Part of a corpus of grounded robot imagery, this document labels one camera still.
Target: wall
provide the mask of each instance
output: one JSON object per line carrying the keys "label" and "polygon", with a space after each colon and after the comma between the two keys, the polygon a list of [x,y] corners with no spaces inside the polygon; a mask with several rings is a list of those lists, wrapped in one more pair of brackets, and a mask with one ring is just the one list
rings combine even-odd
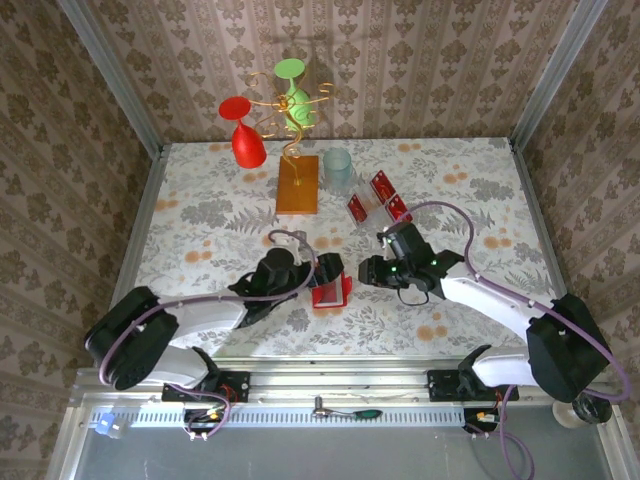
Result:
{"label": "wall", "polygon": [[43,478],[149,159],[54,1],[0,1],[0,478]]}
{"label": "wall", "polygon": [[507,136],[576,3],[89,0],[167,143],[229,138],[220,102],[288,57],[340,88],[312,136]]}
{"label": "wall", "polygon": [[[640,3],[609,0],[525,159],[570,290],[640,386]],[[640,409],[623,405],[640,451]]]}

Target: screwdriver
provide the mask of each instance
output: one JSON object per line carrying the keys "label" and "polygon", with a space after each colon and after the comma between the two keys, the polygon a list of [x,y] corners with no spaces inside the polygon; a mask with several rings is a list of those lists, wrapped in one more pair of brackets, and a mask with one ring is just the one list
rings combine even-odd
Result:
{"label": "screwdriver", "polygon": [[330,408],[324,408],[322,406],[322,397],[316,397],[316,408],[313,410],[313,414],[321,418],[326,418],[330,415],[339,415],[356,420],[373,420],[382,415],[382,410],[368,409],[357,412],[339,412],[337,410],[331,410]]}

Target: floral tablecloth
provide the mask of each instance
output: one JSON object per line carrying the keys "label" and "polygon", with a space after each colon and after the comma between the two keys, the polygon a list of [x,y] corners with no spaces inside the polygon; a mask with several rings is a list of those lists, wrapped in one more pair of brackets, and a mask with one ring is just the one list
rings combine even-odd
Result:
{"label": "floral tablecloth", "polygon": [[[519,344],[512,332],[467,307],[433,296],[427,305],[408,307],[392,290],[360,284],[358,264],[380,248],[372,232],[355,228],[344,197],[321,187],[317,215],[276,216],[283,145],[267,142],[269,157],[255,170],[239,168],[228,143],[172,145],[136,285],[165,295],[216,292],[254,270],[268,249],[266,234],[284,228],[305,231],[318,253],[341,254],[354,277],[349,304],[313,310],[307,292],[250,328],[201,332],[179,345],[218,356],[443,357],[484,343]],[[302,152],[322,158],[331,147],[351,153],[361,179],[384,169],[409,206],[438,199],[469,212],[477,227],[473,261],[489,278],[528,293],[553,293],[506,139],[320,140],[304,142]],[[462,252],[468,231],[455,213],[423,209],[415,222],[435,251]]]}

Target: gold wire stand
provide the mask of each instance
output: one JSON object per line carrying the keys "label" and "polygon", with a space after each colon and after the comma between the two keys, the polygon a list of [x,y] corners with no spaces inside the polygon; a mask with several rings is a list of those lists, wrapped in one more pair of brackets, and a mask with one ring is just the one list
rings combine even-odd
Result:
{"label": "gold wire stand", "polygon": [[[307,113],[306,120],[314,118],[313,116],[315,115],[318,121],[311,125],[302,125],[291,114],[291,110],[303,105],[312,105],[329,100],[336,95],[336,88],[332,83],[321,83],[318,85],[318,91],[323,94],[322,97],[298,103],[295,100],[295,95],[306,78],[306,71],[291,95],[280,93],[273,79],[265,72],[250,73],[245,81],[246,85],[252,88],[258,86],[258,78],[260,76],[267,79],[274,92],[275,101],[260,102],[249,99],[254,105],[273,109],[273,113],[258,121],[254,128],[262,138],[292,138],[282,149],[282,157],[280,157],[276,213],[289,215],[317,213],[319,159],[317,156],[303,156],[297,145],[302,140],[304,130],[315,127],[320,122],[320,119],[323,118],[323,114],[319,110],[310,110]],[[280,114],[284,117],[285,125],[286,120],[288,120],[294,125],[293,129],[289,126],[283,127],[277,121],[277,117]]]}

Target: green handle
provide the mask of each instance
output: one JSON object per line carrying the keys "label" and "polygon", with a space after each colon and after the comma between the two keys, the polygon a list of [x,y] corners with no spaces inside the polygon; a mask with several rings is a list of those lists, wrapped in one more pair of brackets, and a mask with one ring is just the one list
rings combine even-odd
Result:
{"label": "green handle", "polygon": [[360,410],[353,413],[357,420],[373,420],[382,415],[382,410]]}

